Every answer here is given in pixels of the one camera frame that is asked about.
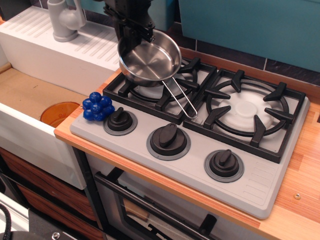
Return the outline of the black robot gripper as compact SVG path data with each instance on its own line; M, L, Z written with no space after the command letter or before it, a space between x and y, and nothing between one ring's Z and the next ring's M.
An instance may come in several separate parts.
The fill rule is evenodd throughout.
M124 44L123 55L128 54L142 39L155 40L155 23L149 15L150 0L105 0L104 13L112 17L119 42Z

